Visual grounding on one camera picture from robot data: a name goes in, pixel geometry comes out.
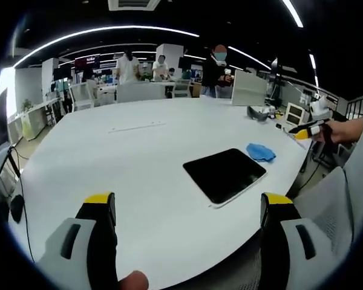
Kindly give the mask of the person's left hand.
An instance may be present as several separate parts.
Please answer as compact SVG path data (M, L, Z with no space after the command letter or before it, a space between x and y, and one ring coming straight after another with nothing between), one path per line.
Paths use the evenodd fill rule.
M121 290L148 290L149 281L147 276L141 271L133 271L124 279L119 281Z

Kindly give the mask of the person's right hand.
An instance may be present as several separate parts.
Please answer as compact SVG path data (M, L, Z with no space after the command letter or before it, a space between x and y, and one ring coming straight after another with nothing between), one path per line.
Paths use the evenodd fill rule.
M325 125L331 129L330 138L325 137L327 134L325 128L321 128L321 132L315 137L316 141L327 142L330 139L332 143L339 144L344 142L358 141L361 136L361 125L357 126L355 120L345 122L330 120Z

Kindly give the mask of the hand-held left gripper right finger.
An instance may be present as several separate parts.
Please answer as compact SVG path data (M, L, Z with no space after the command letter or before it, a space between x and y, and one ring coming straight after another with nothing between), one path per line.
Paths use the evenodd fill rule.
M294 203L261 195L260 289L318 289L333 269L331 240Z

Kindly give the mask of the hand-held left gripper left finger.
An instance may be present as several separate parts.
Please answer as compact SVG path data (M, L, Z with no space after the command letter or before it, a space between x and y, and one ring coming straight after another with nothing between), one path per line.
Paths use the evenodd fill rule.
M50 235L37 266L59 289L118 289L115 227L114 193L92 195Z

